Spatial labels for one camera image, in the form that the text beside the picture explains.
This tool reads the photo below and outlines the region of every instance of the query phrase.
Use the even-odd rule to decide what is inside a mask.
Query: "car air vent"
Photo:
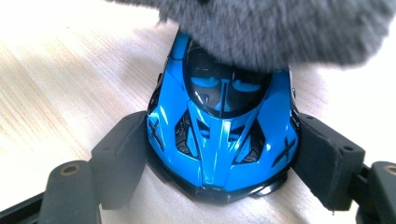
[[[199,133],[201,134],[201,136],[209,139],[210,138],[209,127],[199,120],[197,120],[197,123],[198,123]]]
[[[255,120],[250,128],[247,139],[240,148],[239,154],[235,159],[236,163],[254,162],[260,159],[264,148],[265,136],[262,132],[260,123]]]
[[[230,130],[230,134],[228,135],[228,141],[233,142],[239,139],[241,137],[242,131],[245,130],[245,126],[241,126],[239,128]]]
[[[191,156],[191,151],[187,144],[188,131],[191,126],[190,113],[186,112],[175,127],[177,150]]]

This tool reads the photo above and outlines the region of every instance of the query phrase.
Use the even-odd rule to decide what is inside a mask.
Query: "screw hole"
[[[79,171],[79,165],[71,164],[61,169],[61,175],[73,175]]]
[[[344,149],[347,151],[353,151],[353,147],[344,146]]]
[[[385,166],[385,170],[390,173],[391,175],[396,175],[396,166],[387,165]]]

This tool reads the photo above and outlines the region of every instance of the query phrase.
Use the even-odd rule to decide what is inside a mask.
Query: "wood grain surface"
[[[88,160],[121,118],[146,109],[176,31],[149,8],[0,1],[0,210],[43,191],[59,164]],[[290,66],[300,111],[363,147],[367,165],[396,161],[395,50],[394,22],[366,64]],[[104,223],[355,223],[356,208],[327,211],[293,171],[268,196],[198,203],[146,167],[130,207],[102,216]]]

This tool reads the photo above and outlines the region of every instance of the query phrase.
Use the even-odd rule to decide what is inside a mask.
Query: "gray fluffy cloth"
[[[116,0],[155,7],[225,63],[364,63],[381,47],[396,0]]]

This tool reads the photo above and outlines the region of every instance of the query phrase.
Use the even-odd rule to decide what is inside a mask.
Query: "black holder arm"
[[[332,211],[360,206],[357,223],[396,223],[396,164],[363,164],[365,151],[320,120],[300,114],[301,142],[292,168]]]

